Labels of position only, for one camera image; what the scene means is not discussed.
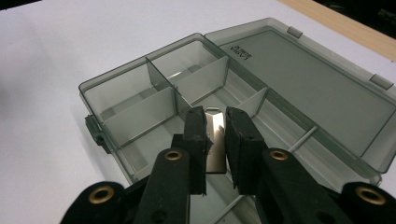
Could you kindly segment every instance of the white table surface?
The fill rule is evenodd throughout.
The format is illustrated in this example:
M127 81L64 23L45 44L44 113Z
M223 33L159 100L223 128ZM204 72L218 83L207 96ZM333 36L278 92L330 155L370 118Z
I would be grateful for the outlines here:
M52 0L0 11L0 223L58 223L89 185L128 186L78 84L193 33L274 17L396 82L396 65L276 0ZM396 165L383 189L396 195Z

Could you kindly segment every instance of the plastic divider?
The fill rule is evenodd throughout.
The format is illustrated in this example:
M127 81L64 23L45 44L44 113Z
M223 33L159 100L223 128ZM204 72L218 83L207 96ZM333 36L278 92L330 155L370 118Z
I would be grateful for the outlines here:
M167 119L161 125L149 129L144 135L128 143L119 150L134 169L133 180L141 179L152 169L158 153L169 148L174 133L183 133L184 121L181 116Z
M197 39L178 46L160 57L149 58L161 73L175 84L180 78L189 76L221 57L216 53L219 48L208 44L204 38Z
M227 68L228 58L223 57L182 78L175 86L190 104L194 104L224 86Z
M318 129L317 126L313 127L309 130L303 137L301 137L292 147L288 149L289 152L293 153L298 150L310 137L311 135Z
M104 122L130 105L150 96L149 72L146 64L125 69L116 76L85 91L85 98L100 122Z
M340 158L323 146L317 140L322 135L321 132L322 130L317 130L293 153L319 184L338 192L341 192L347 182L378 184L380 175L360 158L349 154L349 159L346 160L345 155Z
M265 100L265 94L267 93L268 88L264 88L254 95L250 96L246 101L242 102L240 105L237 105L236 108L245 110L248 115L252 118L255 116L262 106L263 101Z
M288 149L305 134L305 130L267 99L252 119L268 147Z
M118 146L135 140L147 130L175 115L173 90L168 87L130 106L104 122Z
M373 169L367 162L357 155L352 154L344 145L333 139L333 137L323 129L317 130L312 138L317 140L321 145L326 147L334 156L347 164L351 170L359 174L371 184L379 184L381 177L378 171Z
M161 91L163 88L167 87L172 87L174 89L173 106L175 107L175 113L179 114L184 119L187 111L191 109L191 105L150 59L146 58L146 61L148 63L148 74L150 76L151 84L157 91Z
M256 205L254 200L245 196L240 201L236 202L236 204L230 204L233 206L227 207L230 208L222 217L220 217L217 221L213 219L210 223L233 223L233 224L245 224L245 223L261 223L260 218L257 214Z

